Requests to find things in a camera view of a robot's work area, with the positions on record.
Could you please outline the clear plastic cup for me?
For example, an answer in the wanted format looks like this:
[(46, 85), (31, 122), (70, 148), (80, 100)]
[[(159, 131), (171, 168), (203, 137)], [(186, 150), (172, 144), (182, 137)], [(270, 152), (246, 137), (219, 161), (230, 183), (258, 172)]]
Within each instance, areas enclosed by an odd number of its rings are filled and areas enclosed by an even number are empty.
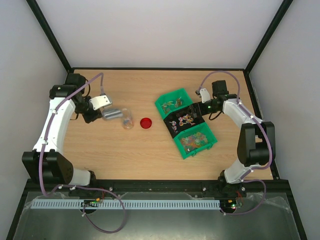
[(130, 130), (134, 127), (132, 112), (128, 108), (123, 108), (121, 123), (124, 129)]

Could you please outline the green bin with lollipops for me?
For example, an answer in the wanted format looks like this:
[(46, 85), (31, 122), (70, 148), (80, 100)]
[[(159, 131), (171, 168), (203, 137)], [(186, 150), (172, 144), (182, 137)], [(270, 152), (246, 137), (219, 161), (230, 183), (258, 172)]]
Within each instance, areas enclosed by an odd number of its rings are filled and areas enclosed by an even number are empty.
[(155, 106), (164, 120), (170, 113), (188, 107), (193, 101), (184, 88), (171, 91), (161, 95), (156, 101)]

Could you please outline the green bin with gummies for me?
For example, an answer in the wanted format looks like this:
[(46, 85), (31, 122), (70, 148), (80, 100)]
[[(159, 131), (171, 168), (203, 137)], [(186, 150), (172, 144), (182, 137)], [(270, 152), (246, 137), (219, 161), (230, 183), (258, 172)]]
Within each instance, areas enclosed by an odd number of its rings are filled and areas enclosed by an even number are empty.
[(194, 157), (201, 151), (211, 149), (218, 142), (206, 123), (183, 130), (173, 140), (184, 160)]

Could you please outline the black bin with swirl lollipops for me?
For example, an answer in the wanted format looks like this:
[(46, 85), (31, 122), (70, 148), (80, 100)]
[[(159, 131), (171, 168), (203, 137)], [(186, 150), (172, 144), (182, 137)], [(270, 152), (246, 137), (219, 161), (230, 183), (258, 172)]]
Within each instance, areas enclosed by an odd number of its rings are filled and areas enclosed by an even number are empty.
[(189, 111), (189, 106), (171, 112), (165, 119), (163, 119), (163, 122), (173, 139), (183, 131), (189, 130), (205, 122), (201, 114), (199, 118), (192, 118), (190, 115), (191, 111)]

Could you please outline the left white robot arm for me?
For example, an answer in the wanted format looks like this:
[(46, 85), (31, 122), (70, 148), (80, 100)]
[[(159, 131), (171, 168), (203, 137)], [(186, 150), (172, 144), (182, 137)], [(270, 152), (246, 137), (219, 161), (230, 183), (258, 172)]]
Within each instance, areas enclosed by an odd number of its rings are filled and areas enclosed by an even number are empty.
[(86, 123), (101, 117), (101, 106), (96, 97), (85, 95), (85, 88), (96, 79), (103, 80), (99, 73), (87, 80), (78, 73), (67, 75), (64, 84), (54, 85), (49, 91), (49, 110), (40, 137), (31, 151), (22, 154), (22, 163), (31, 180), (41, 189), (46, 184), (87, 186), (93, 173), (80, 170), (63, 155), (64, 140), (73, 114), (82, 115)]

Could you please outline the metal scoop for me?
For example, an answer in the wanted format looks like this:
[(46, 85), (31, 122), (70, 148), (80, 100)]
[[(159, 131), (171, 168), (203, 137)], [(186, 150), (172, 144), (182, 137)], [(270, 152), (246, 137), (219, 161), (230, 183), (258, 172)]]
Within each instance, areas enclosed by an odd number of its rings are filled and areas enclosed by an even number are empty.
[(123, 117), (123, 113), (119, 108), (105, 108), (101, 114), (102, 118), (106, 121)]

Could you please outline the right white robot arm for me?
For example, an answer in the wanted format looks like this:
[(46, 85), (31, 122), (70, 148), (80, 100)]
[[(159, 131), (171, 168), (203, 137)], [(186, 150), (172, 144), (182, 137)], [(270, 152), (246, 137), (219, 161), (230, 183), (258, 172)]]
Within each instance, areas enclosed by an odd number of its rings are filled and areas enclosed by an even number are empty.
[(229, 93), (225, 80), (215, 81), (211, 86), (212, 96), (203, 87), (195, 91), (201, 101), (190, 105), (189, 110), (197, 117), (223, 113), (240, 129), (237, 158), (217, 179), (218, 191), (229, 196), (247, 175), (270, 167), (275, 158), (275, 126), (250, 112), (240, 100), (239, 93)]

